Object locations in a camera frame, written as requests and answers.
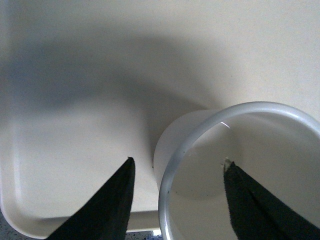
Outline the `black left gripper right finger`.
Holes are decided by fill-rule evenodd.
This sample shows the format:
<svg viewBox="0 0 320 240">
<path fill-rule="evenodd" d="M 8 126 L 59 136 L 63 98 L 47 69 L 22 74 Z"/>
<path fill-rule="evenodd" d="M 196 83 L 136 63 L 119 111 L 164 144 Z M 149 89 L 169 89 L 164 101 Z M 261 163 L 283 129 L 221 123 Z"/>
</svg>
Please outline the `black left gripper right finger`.
<svg viewBox="0 0 320 240">
<path fill-rule="evenodd" d="M 223 166 L 230 223 L 239 240 L 318 240 L 320 229 L 293 211 L 234 161 Z"/>
</svg>

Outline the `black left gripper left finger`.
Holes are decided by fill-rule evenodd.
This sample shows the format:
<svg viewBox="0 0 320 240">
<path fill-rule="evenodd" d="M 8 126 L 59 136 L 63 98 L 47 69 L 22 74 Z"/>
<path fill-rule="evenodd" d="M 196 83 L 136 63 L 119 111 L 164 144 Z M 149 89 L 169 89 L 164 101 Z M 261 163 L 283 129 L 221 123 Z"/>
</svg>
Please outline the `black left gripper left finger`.
<svg viewBox="0 0 320 240">
<path fill-rule="evenodd" d="M 134 196 L 136 167 L 129 157 L 48 240 L 124 240 Z"/>
</svg>

